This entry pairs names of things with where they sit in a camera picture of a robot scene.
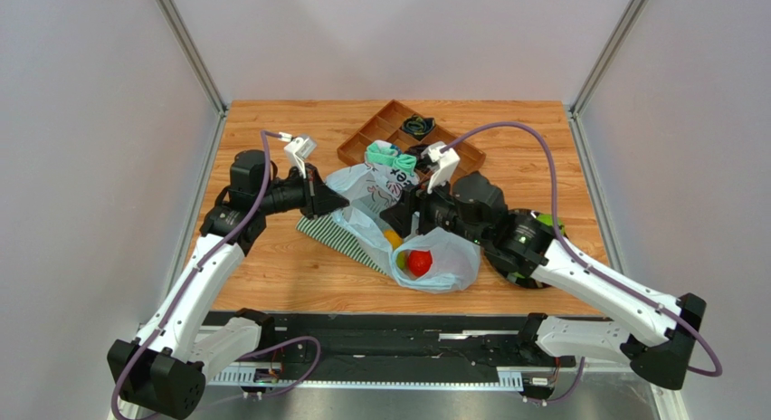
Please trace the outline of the right aluminium frame post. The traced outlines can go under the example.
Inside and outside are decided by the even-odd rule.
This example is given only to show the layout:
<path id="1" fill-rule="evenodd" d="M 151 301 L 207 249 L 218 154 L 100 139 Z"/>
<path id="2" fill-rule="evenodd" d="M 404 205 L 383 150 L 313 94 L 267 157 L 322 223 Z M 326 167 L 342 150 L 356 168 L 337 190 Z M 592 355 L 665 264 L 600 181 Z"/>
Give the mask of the right aluminium frame post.
<path id="1" fill-rule="evenodd" d="M 587 75 L 585 82 L 576 95 L 569 111 L 573 116 L 580 116 L 598 89 L 603 77 L 610 69 L 614 57 L 618 54 L 633 29 L 636 21 L 644 11 L 649 0 L 630 0 L 611 32 L 597 60 Z"/>

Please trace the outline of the green watermelon toy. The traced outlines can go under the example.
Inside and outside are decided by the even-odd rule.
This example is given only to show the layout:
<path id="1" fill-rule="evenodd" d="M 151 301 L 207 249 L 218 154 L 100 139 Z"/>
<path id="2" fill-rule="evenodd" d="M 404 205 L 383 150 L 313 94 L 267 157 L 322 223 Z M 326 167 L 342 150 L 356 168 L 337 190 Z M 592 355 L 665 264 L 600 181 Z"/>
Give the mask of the green watermelon toy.
<path id="1" fill-rule="evenodd" d="M 549 227 L 553 227 L 556 224 L 560 233 L 562 235 L 566 234 L 565 223 L 560 218 L 555 219 L 552 214 L 548 213 L 538 213 L 537 219 Z"/>

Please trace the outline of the orange red wrinkled fruit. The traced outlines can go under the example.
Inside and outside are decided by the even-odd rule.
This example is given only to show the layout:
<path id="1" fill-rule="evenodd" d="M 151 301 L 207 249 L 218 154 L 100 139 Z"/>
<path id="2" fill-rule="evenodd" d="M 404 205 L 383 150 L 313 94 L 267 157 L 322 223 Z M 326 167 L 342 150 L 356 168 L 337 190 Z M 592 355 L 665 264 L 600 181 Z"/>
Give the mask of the orange red wrinkled fruit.
<path id="1" fill-rule="evenodd" d="M 433 266 L 433 256 L 429 251 L 413 250 L 407 256 L 407 269 L 416 278 L 427 274 Z"/>

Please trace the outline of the aluminium frame post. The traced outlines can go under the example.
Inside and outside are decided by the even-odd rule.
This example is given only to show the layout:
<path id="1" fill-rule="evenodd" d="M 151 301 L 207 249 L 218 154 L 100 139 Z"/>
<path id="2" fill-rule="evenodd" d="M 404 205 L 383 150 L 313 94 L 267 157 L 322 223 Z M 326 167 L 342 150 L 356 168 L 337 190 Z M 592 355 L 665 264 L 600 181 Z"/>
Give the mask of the aluminium frame post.
<path id="1" fill-rule="evenodd" d="M 156 2 L 195 77 L 204 90 L 206 98 L 211 103 L 216 114 L 223 117 L 229 110 L 228 104 L 216 86 L 214 78 L 195 44 L 195 40 L 187 28 L 184 17 L 178 9 L 175 0 L 156 0 Z"/>
<path id="2" fill-rule="evenodd" d="M 630 0 L 611 32 L 597 60 L 587 75 L 585 82 L 576 95 L 569 111 L 573 116 L 580 116 L 598 89 L 603 77 L 610 69 L 614 57 L 618 54 L 633 29 L 636 21 L 644 11 L 649 0 Z"/>

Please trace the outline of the teal white sock pair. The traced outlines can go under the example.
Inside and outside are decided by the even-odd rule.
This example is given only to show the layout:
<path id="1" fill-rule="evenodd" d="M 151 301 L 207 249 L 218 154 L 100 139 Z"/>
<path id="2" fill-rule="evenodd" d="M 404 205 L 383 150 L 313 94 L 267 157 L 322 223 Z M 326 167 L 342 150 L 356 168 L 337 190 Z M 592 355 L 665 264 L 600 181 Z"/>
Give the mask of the teal white sock pair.
<path id="1" fill-rule="evenodd" d="M 380 139 L 366 147 L 364 157 L 370 164 L 392 167 L 408 176 L 414 175 L 417 165 L 415 156 L 406 154 L 398 146 Z"/>

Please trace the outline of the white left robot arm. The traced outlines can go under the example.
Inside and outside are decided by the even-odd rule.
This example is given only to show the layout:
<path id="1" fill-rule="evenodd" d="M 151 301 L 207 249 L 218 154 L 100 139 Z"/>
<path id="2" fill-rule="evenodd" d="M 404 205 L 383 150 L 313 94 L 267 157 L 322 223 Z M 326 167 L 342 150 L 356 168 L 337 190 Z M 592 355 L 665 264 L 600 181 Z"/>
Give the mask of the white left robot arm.
<path id="1" fill-rule="evenodd" d="M 275 319 L 241 309 L 215 333 L 198 339 L 214 300 L 266 229 L 270 215 L 298 210 L 314 220 L 348 206 L 310 163 L 294 165 L 285 178 L 266 150 L 237 154 L 230 183 L 206 214 L 181 278 L 131 341 L 116 340 L 107 360 L 115 381 L 112 414 L 119 402 L 153 416 L 188 418 L 213 377 L 239 359 L 275 350 Z"/>

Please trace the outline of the light green starfruit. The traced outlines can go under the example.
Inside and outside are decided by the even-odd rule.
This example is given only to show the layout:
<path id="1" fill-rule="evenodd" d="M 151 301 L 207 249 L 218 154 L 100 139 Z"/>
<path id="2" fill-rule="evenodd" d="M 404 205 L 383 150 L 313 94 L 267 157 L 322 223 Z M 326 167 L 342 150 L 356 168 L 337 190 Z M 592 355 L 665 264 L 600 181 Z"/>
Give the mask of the light green starfruit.
<path id="1" fill-rule="evenodd" d="M 403 271 L 407 268 L 408 257 L 408 251 L 402 251 L 396 254 L 395 262 L 398 269 Z"/>

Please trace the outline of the light blue printed plastic bag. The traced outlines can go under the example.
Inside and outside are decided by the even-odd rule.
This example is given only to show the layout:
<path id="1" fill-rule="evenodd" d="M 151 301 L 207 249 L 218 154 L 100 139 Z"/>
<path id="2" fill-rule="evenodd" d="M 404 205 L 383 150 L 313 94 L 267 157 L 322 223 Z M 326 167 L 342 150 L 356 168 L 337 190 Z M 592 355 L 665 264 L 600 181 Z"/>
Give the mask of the light blue printed plastic bag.
<path id="1" fill-rule="evenodd" d="M 412 215 L 408 235 L 402 238 L 380 218 L 406 186 L 417 183 L 415 173 L 385 165 L 344 167 L 325 181 L 349 201 L 349 206 L 332 214 L 332 220 L 352 234 L 364 254 L 398 285 L 429 293 L 463 291 L 477 281 L 479 246 L 439 228 L 418 234 L 418 215 Z"/>

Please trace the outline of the left aluminium frame post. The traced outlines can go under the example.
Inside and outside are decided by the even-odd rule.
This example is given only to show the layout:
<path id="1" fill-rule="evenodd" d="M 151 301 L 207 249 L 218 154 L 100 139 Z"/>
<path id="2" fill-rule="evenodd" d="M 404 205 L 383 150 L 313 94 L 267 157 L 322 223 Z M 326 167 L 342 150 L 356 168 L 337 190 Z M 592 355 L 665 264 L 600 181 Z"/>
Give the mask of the left aluminium frame post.
<path id="1" fill-rule="evenodd" d="M 204 90 L 206 98 L 211 103 L 216 114 L 223 117 L 229 110 L 228 104 L 216 86 L 214 78 L 195 44 L 195 40 L 187 28 L 184 17 L 178 9 L 175 0 L 156 0 L 156 2 L 195 77 Z"/>

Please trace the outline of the yellow green mango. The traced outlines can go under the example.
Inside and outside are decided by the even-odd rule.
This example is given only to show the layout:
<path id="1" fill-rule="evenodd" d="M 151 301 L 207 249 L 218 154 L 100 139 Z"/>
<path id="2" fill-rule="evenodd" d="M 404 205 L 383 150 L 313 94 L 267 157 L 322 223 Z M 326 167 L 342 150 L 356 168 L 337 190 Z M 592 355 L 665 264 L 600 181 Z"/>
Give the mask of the yellow green mango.
<path id="1" fill-rule="evenodd" d="M 403 244 L 403 238 L 394 230 L 383 231 L 383 236 L 391 244 L 392 249 L 396 250 Z"/>

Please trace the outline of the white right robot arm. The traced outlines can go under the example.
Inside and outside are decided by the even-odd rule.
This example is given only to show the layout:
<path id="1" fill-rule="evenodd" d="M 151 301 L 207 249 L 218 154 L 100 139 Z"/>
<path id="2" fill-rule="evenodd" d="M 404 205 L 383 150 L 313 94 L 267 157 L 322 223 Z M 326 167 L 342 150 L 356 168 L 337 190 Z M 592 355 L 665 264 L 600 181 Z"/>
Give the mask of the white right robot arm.
<path id="1" fill-rule="evenodd" d="M 478 245 L 502 275 L 541 282 L 600 310 L 605 320 L 531 316 L 520 336 L 550 357 L 627 365 L 651 384 L 682 389 L 706 302 L 630 280 L 591 258 L 533 212 L 510 209 L 500 188 L 474 172 L 434 189 L 407 186 L 380 217 L 401 237 L 441 229 Z"/>

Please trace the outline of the brown wooden divided tray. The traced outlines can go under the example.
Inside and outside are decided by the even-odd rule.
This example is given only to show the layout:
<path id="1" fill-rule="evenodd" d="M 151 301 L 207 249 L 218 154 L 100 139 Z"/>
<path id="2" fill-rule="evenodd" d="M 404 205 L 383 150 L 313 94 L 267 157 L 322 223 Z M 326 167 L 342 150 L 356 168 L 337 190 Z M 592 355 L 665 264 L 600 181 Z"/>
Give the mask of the brown wooden divided tray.
<path id="1" fill-rule="evenodd" d="M 417 157 L 428 145 L 450 143 L 456 136 L 438 124 L 435 118 L 426 117 L 397 100 L 391 100 L 338 147 L 338 158 L 349 166 L 361 163 L 365 160 L 366 147 L 378 139 Z"/>

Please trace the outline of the green white striped cloth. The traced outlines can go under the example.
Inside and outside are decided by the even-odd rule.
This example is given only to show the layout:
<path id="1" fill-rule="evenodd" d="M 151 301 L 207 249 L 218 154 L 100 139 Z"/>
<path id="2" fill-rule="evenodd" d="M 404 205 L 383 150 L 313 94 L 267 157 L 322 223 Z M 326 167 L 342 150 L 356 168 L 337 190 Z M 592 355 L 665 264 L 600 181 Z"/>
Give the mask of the green white striped cloth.
<path id="1" fill-rule="evenodd" d="M 325 215 L 317 219 L 308 219 L 307 217 L 302 216 L 295 228 L 300 233 L 345 255 L 351 260 L 386 275 L 386 272 L 360 247 L 355 236 L 337 225 L 330 215 Z"/>

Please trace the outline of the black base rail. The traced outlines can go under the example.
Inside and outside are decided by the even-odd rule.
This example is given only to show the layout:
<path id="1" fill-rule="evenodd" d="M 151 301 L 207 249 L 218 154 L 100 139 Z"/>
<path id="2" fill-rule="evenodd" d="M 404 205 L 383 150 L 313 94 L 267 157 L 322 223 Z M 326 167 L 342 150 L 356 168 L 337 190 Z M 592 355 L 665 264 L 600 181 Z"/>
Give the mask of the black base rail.
<path id="1" fill-rule="evenodd" d="M 520 315 L 275 312 L 276 353 L 236 362 L 214 386 L 557 392 L 589 376 L 573 354 L 554 359 L 518 334 Z"/>

